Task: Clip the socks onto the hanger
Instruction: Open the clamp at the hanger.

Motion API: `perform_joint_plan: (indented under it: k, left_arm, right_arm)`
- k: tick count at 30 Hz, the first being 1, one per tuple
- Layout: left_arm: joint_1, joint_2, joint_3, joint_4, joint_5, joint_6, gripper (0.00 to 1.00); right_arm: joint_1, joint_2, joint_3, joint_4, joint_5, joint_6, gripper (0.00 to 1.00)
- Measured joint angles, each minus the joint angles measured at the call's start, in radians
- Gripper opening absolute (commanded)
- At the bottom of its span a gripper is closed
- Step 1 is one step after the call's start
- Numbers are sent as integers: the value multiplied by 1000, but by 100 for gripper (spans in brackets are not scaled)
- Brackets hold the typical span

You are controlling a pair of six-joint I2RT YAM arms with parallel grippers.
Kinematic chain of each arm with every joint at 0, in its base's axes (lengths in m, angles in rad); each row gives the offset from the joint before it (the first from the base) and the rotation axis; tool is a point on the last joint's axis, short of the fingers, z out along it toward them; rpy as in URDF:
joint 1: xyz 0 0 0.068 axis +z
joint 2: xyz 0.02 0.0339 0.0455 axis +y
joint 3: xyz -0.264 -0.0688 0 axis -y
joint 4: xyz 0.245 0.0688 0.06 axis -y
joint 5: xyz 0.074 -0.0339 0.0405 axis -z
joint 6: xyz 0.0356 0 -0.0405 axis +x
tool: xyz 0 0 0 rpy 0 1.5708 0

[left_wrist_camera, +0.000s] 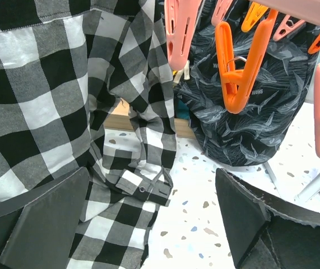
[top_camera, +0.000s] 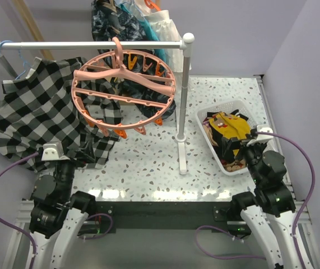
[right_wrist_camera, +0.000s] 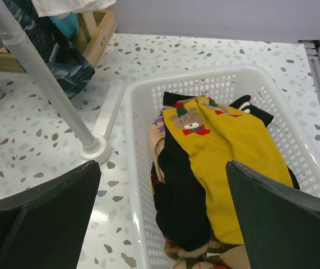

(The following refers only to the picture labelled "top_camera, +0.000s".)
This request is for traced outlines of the yellow sock with pattern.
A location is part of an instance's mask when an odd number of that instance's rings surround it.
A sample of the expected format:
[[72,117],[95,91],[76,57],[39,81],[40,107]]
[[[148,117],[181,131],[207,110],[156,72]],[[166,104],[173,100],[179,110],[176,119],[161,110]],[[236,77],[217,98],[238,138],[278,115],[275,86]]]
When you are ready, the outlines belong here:
[[246,133],[251,132],[251,127],[244,119],[227,114],[225,112],[207,113],[208,128],[211,130],[212,140],[217,144],[222,157],[221,139],[233,138],[241,140]]

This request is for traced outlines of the pink round clip hanger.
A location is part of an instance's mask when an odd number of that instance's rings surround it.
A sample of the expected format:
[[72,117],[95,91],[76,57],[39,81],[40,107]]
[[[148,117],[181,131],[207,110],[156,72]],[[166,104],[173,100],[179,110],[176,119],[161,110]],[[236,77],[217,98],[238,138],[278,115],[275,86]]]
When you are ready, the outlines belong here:
[[[124,43],[118,38],[112,39],[115,47],[109,52],[102,53],[89,60],[79,70],[74,71],[71,85],[73,103],[78,112],[90,126],[96,126],[108,135],[112,130],[120,137],[126,138],[126,131],[134,129],[136,132],[146,134],[146,125],[163,123],[163,115],[170,109],[174,101],[176,80],[169,66],[155,55],[141,50],[124,49]],[[81,82],[105,79],[114,87],[113,93],[83,89]],[[131,87],[142,86],[152,94],[159,94],[163,101],[147,100],[144,97],[134,98],[122,86],[130,83]],[[105,119],[96,119],[88,112],[82,97],[96,97],[109,101],[118,101],[124,104],[141,105],[154,110],[154,114],[145,120],[131,124],[110,124]]]

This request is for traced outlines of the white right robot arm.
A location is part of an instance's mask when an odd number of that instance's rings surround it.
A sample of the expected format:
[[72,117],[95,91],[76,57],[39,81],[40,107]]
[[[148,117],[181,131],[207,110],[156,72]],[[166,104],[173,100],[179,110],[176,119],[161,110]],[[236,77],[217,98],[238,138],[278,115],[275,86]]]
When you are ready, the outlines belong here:
[[245,139],[230,140],[229,147],[239,151],[256,187],[232,197],[228,216],[245,221],[269,268],[313,268],[298,229],[303,209],[296,208],[283,181],[285,158],[266,148],[274,137],[270,127],[257,126]]

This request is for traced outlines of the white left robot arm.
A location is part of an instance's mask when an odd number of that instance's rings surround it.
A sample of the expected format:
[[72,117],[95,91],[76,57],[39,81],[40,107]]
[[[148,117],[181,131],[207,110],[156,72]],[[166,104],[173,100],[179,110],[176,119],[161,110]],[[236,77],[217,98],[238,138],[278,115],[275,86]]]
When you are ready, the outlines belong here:
[[52,175],[35,183],[31,200],[27,268],[64,268],[69,251],[85,220],[96,215],[95,197],[81,191],[72,194],[75,170],[84,160],[57,161]]

